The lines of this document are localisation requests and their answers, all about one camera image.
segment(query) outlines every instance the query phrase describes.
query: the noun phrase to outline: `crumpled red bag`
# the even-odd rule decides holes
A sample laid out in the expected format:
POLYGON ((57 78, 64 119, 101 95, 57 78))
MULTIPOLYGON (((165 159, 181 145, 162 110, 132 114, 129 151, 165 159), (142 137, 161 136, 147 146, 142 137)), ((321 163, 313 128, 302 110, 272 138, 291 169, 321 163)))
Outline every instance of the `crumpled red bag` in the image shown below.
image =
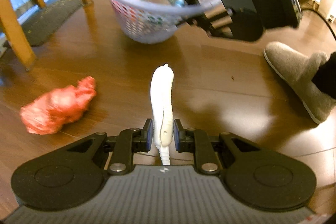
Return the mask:
POLYGON ((56 133, 64 124, 82 117, 96 96, 95 88, 94 78, 88 76, 78 81, 78 87, 69 85, 47 92, 21 108, 21 120, 29 133, 56 133))

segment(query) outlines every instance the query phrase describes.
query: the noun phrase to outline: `black pants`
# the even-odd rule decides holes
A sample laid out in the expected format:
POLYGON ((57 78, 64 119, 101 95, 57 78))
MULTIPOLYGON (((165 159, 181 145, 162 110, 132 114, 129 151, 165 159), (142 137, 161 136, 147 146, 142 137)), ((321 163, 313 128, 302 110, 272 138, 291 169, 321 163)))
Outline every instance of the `black pants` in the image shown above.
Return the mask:
POLYGON ((319 68, 312 81, 320 91, 336 99, 336 52, 319 68))

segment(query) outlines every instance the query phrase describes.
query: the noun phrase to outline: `plastic basket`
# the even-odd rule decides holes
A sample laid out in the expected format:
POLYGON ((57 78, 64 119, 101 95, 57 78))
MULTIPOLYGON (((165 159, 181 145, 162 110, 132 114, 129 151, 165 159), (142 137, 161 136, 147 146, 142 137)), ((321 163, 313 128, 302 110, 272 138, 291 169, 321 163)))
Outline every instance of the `plastic basket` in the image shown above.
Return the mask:
POLYGON ((183 18, 213 7, 212 3, 179 7, 142 0, 111 0, 111 3, 123 32, 141 43, 162 42, 174 34, 175 24, 183 18))

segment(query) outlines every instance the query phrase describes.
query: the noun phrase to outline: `black cable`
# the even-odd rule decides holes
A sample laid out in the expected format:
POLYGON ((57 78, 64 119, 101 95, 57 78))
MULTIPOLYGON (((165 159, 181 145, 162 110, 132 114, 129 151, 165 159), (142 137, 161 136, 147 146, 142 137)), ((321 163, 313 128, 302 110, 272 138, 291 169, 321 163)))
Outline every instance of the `black cable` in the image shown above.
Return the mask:
POLYGON ((312 12, 314 12, 315 14, 317 14, 320 18, 322 18, 322 20, 323 20, 324 23, 328 26, 329 30, 331 31, 331 33, 332 33, 332 35, 333 35, 333 37, 334 37, 334 39, 335 39, 335 41, 336 41, 336 35, 335 35, 333 29, 331 28, 329 22, 324 18, 324 16, 323 16, 319 11, 316 11, 316 10, 314 10, 314 9, 312 9, 312 8, 303 8, 303 9, 301 9, 301 10, 302 10, 302 12, 305 11, 305 10, 307 10, 307 11, 312 11, 312 12))

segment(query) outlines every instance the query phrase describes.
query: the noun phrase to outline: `gray rug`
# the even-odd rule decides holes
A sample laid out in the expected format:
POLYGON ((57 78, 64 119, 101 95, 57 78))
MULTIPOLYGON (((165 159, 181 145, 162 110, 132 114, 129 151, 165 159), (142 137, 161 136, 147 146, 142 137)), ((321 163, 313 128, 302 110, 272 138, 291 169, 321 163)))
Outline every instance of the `gray rug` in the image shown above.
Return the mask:
MULTIPOLYGON (((82 0, 56 0, 34 13, 22 24, 29 44, 41 46, 81 6, 82 0)), ((6 42, 4 47, 10 47, 9 43, 6 42)))

